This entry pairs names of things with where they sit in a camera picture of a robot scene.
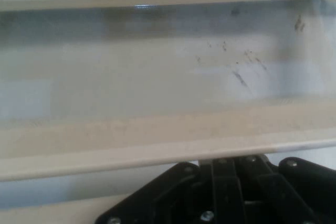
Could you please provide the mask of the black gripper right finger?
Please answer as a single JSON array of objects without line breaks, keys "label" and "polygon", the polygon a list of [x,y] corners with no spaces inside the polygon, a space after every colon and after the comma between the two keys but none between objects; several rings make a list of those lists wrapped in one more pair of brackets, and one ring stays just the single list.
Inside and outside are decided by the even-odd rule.
[{"label": "black gripper right finger", "polygon": [[237,158],[247,223],[335,223],[335,171],[297,157]]}]

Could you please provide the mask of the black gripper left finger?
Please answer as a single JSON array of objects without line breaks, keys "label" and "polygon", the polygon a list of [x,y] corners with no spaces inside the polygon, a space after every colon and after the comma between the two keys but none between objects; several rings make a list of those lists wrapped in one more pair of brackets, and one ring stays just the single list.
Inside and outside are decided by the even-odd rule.
[{"label": "black gripper left finger", "polygon": [[181,162],[102,213],[96,223],[246,223],[232,159]]}]

